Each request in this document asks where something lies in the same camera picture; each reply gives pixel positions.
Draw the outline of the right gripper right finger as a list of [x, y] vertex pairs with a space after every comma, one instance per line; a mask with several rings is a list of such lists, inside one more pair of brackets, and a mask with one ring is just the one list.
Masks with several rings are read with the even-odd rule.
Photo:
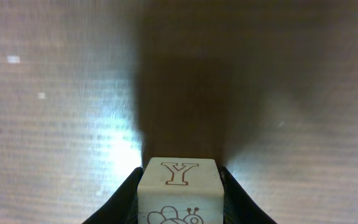
[[218, 167], [224, 187], [224, 224], [277, 224], [224, 167]]

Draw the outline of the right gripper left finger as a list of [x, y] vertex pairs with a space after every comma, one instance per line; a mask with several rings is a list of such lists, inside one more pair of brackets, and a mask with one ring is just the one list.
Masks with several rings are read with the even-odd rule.
[[83, 224], [138, 224], [137, 186], [144, 173], [136, 167], [108, 201]]

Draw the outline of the white block blue side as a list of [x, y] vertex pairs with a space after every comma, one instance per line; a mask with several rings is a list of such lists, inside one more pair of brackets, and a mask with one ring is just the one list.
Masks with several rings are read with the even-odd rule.
[[139, 224], [224, 223], [224, 188], [212, 159], [151, 158], [137, 197]]

